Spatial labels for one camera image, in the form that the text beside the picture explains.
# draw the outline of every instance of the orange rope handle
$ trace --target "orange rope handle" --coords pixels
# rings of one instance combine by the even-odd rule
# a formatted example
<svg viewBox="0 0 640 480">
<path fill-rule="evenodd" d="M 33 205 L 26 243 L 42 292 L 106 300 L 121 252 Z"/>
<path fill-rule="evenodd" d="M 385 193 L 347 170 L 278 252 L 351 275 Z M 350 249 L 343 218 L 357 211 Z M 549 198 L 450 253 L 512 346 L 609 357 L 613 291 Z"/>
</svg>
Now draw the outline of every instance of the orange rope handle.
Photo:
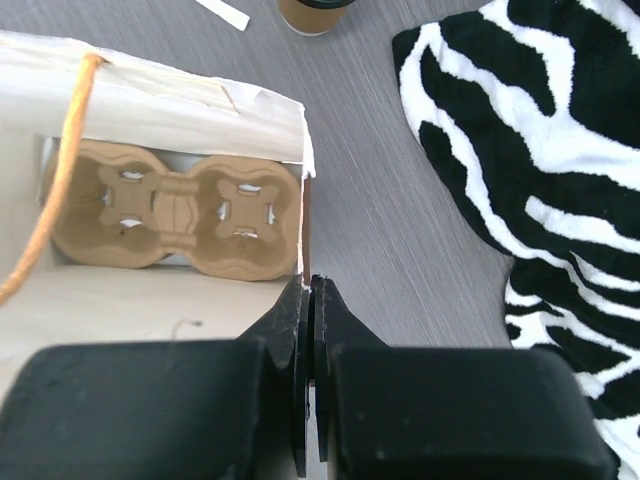
<svg viewBox="0 0 640 480">
<path fill-rule="evenodd" d="M 82 59 L 76 84 L 71 94 L 71 103 L 62 127 L 58 166 L 53 184 L 27 247 L 16 263 L 13 272 L 0 286 L 0 305 L 6 303 L 22 287 L 38 263 L 42 250 L 49 242 L 51 231 L 58 220 L 71 184 L 95 74 L 98 67 L 104 62 L 103 58 L 93 53 L 86 54 Z"/>
</svg>

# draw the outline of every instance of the brown cardboard drink carrier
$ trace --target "brown cardboard drink carrier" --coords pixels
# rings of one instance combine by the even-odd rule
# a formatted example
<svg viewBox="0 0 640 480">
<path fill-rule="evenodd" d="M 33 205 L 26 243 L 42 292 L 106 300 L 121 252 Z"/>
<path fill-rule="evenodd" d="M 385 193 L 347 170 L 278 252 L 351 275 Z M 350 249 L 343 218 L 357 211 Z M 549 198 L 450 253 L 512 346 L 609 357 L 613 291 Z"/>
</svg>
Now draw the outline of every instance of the brown cardboard drink carrier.
<svg viewBox="0 0 640 480">
<path fill-rule="evenodd" d="M 300 103 L 0 33 L 0 397 L 39 350 L 235 338 L 309 284 Z"/>
</svg>

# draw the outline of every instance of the white paper strip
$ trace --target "white paper strip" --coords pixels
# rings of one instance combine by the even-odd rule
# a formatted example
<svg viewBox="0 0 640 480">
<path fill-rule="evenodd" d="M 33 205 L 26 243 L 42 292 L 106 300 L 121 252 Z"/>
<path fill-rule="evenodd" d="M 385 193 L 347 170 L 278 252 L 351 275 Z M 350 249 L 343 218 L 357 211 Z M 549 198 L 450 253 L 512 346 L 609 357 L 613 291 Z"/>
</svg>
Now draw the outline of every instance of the white paper strip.
<svg viewBox="0 0 640 480">
<path fill-rule="evenodd" d="M 244 32 L 249 24 L 249 15 L 242 13 L 240 10 L 233 8 L 222 0 L 196 0 L 196 2 L 238 30 Z"/>
</svg>

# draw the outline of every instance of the zebra print towel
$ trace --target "zebra print towel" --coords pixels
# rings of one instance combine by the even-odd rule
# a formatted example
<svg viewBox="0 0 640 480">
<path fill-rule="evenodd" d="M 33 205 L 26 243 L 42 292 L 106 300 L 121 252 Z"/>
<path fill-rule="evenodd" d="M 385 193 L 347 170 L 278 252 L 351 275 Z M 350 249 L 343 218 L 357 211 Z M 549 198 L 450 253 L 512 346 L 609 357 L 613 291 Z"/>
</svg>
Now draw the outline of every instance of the zebra print towel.
<svg viewBox="0 0 640 480">
<path fill-rule="evenodd" d="M 640 9 L 630 2 L 495 0 L 393 40 L 414 135 L 475 232 L 516 257 L 513 346 L 570 363 L 624 480 L 640 478 Z"/>
</svg>

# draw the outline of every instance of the black cup lid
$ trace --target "black cup lid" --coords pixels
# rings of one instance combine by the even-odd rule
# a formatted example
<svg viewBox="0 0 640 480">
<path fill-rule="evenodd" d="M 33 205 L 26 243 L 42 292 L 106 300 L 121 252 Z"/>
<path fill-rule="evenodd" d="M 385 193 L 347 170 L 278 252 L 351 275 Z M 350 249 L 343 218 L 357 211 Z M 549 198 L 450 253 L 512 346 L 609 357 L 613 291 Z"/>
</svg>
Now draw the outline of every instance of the black cup lid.
<svg viewBox="0 0 640 480">
<path fill-rule="evenodd" d="M 334 8 L 346 7 L 356 0 L 298 0 L 307 7 L 319 8 L 322 10 L 332 10 Z"/>
</svg>

